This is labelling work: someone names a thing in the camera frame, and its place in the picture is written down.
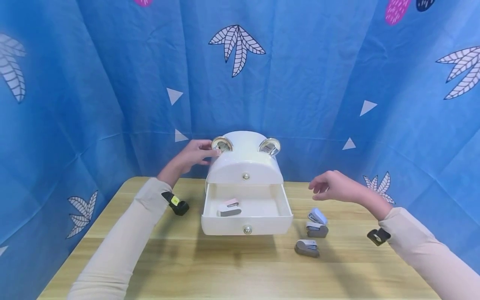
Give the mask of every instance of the open drawer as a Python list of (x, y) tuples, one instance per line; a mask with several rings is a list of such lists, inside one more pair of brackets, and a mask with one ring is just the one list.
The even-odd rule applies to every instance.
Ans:
[[(219, 205), (233, 198), (239, 201), (241, 213), (218, 216)], [(206, 235), (285, 234), (292, 220), (283, 184), (207, 184), (202, 214)]]

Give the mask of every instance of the cabinet ear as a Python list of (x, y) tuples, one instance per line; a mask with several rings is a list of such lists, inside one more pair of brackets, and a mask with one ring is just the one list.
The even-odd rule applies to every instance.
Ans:
[(282, 146), (280, 145), (280, 142), (277, 139), (268, 138), (260, 143), (258, 151), (265, 152), (271, 157), (274, 157), (275, 155), (278, 154), (278, 152), (280, 152), (281, 148)]
[(225, 151), (233, 151), (233, 144), (225, 136), (218, 136), (212, 141), (212, 149), (219, 149), (222, 153)]

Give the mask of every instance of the pink leaf print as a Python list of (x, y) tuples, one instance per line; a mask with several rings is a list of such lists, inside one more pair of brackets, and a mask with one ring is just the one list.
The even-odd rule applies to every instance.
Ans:
[(397, 24), (407, 12), (409, 4), (410, 0), (390, 0), (385, 12), (385, 21), (390, 25)]
[(143, 6), (143, 7), (152, 4), (152, 1), (153, 1), (153, 0), (135, 0), (135, 2), (136, 2), (138, 5)]

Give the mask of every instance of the black wrist device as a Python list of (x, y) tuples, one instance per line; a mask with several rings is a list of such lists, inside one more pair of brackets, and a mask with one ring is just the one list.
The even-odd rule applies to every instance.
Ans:
[(177, 216), (183, 216), (190, 208), (188, 203), (181, 201), (171, 192), (163, 192), (162, 196), (165, 198), (165, 200), (168, 202), (168, 205), (172, 208), (173, 212)]
[(374, 229), (367, 234), (367, 238), (369, 238), (377, 246), (382, 245), (391, 237), (392, 236), (390, 233), (386, 232), (382, 228)]

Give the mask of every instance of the wooden table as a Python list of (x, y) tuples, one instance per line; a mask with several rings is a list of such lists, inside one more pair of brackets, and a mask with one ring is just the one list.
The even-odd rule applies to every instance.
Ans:
[[(65, 299), (147, 178), (133, 178), (118, 191), (39, 299)], [(133, 273), (127, 299), (439, 299), (415, 271), (366, 234), (377, 222), (355, 204), (314, 202), (307, 183), (287, 182), (293, 224), (281, 236), (206, 236), (200, 225), (204, 180), (181, 179), (175, 194), (190, 204), (183, 217), (171, 210), (154, 229)], [(305, 239), (314, 206), (329, 219), (320, 258), (293, 250)]]

